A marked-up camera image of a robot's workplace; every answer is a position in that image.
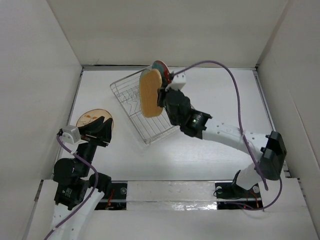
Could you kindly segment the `round wooden plate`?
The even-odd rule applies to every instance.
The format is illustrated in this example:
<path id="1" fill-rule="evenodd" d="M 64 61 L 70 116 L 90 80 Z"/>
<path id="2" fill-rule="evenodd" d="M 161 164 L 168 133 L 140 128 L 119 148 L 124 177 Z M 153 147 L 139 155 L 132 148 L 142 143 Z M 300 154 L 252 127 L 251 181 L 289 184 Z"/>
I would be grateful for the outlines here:
<path id="1" fill-rule="evenodd" d="M 94 120 L 96 120 L 97 118 L 103 116 L 104 117 L 104 122 L 109 119 L 112 118 L 112 115 L 105 109 L 101 109 L 101 108 L 96 108 L 96 109 L 92 109 L 89 110 L 87 112 L 85 112 L 83 115 L 80 116 L 80 118 L 77 120 L 76 123 L 76 127 L 82 127 L 88 123 L 93 122 Z M 89 137 L 90 135 L 81 135 L 82 138 L 84 137 Z M 98 128 L 98 132 L 96 136 L 90 136 L 90 137 L 94 137 L 94 138 L 99 138 L 99 128 Z"/>

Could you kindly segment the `woven bamboo square tray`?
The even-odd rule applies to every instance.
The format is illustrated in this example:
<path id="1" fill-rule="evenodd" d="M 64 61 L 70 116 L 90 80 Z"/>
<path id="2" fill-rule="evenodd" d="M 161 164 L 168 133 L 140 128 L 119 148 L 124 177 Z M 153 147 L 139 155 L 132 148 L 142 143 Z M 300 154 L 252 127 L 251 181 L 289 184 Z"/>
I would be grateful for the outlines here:
<path id="1" fill-rule="evenodd" d="M 163 108 L 158 106 L 158 89 L 162 86 L 162 76 L 157 69 L 147 70 L 139 79 L 140 109 L 144 117 L 159 116 Z"/>

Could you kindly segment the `red and teal floral plate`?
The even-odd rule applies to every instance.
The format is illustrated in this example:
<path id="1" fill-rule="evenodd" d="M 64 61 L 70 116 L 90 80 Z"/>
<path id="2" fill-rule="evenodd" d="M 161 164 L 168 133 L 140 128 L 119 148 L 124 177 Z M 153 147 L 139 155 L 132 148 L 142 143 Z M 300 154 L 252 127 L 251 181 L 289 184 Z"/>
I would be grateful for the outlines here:
<path id="1" fill-rule="evenodd" d="M 156 60 L 152 64 L 152 69 L 157 69 L 160 72 L 162 83 L 170 84 L 171 80 L 169 78 L 170 70 L 168 66 L 161 60 Z"/>

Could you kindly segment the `light green flower bowl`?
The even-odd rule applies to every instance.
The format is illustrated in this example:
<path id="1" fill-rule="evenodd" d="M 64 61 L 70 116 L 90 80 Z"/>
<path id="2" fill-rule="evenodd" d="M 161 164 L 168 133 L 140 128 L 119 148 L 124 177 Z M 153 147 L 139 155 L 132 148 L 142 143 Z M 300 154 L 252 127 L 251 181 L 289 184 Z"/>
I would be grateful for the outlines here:
<path id="1" fill-rule="evenodd" d="M 150 69 L 144 69 L 140 74 L 139 80 L 141 80 L 143 76 L 149 73 L 150 71 L 151 71 Z"/>

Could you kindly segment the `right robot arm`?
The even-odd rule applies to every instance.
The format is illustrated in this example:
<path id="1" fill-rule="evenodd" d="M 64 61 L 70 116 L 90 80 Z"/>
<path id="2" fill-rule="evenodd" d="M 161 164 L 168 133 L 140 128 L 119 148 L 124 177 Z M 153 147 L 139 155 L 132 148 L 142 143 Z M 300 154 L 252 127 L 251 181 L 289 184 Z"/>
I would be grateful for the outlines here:
<path id="1" fill-rule="evenodd" d="M 157 105 L 163 107 L 173 126 L 185 135 L 217 142 L 254 157 L 254 162 L 239 170 L 231 184 L 231 191 L 242 197 L 262 180 L 278 181 L 287 155 L 282 135 L 247 132 L 238 127 L 214 120 L 208 113 L 191 107 L 190 99 L 180 90 L 158 89 Z"/>

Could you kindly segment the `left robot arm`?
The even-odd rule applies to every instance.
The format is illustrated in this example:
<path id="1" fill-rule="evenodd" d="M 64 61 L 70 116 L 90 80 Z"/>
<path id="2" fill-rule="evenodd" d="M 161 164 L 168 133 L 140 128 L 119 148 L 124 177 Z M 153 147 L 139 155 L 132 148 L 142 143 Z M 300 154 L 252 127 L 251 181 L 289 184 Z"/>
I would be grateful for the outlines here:
<path id="1" fill-rule="evenodd" d="M 92 165 L 97 147 L 112 139 L 113 119 L 104 116 L 76 127 L 67 125 L 56 135 L 70 158 L 61 158 L 53 168 L 57 183 L 51 230 L 46 240 L 78 240 L 101 199 L 111 194 L 112 179 Z"/>

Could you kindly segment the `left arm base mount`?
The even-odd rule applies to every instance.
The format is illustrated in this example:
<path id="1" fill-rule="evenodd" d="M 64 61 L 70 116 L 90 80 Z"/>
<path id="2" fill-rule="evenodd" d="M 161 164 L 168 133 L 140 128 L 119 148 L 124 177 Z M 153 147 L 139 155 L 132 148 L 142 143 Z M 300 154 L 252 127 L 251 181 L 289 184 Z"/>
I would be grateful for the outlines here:
<path id="1" fill-rule="evenodd" d="M 108 194 L 99 201 L 95 207 L 96 211 L 121 211 L 127 209 L 127 181 L 113 181 Z"/>

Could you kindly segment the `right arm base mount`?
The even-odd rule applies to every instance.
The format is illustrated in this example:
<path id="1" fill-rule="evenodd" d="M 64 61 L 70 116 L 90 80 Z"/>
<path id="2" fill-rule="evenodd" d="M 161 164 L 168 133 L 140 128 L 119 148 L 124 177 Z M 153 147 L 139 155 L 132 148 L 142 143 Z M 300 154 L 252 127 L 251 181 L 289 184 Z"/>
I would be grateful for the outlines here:
<path id="1" fill-rule="evenodd" d="M 218 210 L 256 210 L 263 207 L 258 184 L 246 190 L 236 185 L 240 170 L 232 181 L 215 182 L 213 195 L 216 197 Z"/>

